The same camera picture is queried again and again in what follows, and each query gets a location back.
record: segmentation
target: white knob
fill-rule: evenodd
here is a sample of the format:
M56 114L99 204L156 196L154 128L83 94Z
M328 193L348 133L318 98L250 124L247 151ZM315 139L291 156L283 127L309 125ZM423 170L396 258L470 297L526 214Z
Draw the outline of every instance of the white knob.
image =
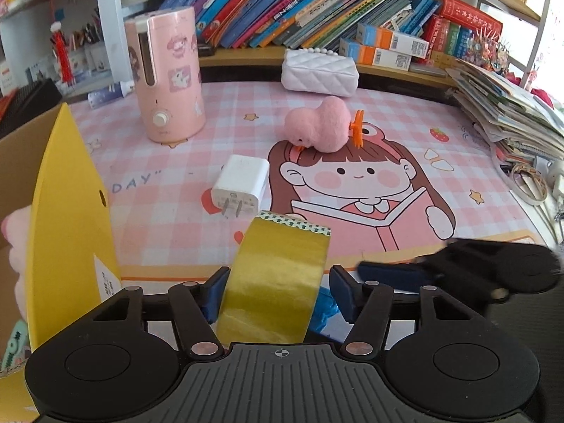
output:
M158 112L153 116L153 124L157 127L164 127L168 122L168 116L164 112Z

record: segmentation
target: cartoon eye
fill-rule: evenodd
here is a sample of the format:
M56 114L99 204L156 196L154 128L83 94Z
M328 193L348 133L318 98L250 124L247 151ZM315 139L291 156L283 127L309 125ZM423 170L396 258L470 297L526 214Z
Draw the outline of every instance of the cartoon eye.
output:
M368 135L368 136L378 135L378 131L376 128L366 124L362 126L362 133L363 135Z

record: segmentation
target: barcode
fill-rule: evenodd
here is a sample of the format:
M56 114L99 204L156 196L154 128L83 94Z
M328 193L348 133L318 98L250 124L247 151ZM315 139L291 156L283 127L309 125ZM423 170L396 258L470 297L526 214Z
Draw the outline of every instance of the barcode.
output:
M414 40L411 46L411 53L414 56L423 57L425 55L425 49L427 49L426 43Z
M402 55L398 55L398 58L396 59L396 67L398 68L407 68L408 65L410 64L410 56L402 56Z

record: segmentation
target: red tassel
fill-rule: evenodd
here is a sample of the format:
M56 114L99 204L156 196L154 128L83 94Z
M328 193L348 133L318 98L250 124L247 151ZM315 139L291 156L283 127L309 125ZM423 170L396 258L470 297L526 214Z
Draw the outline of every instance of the red tassel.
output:
M65 47L63 34L61 33L60 22L55 22L51 25L51 33L53 33L55 52L57 53L57 58L59 59L59 64L61 66L61 79L64 83L70 84L73 80L73 75L72 69L70 68L71 63L69 62L69 56Z

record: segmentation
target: green book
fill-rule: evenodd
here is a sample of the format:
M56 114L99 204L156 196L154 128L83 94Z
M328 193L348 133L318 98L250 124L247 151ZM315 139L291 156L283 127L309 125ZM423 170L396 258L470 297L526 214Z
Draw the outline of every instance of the green book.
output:
M447 44L445 47L445 54L453 56L456 50L456 42L458 41L458 35L460 33L460 25L450 23L450 29L448 30Z

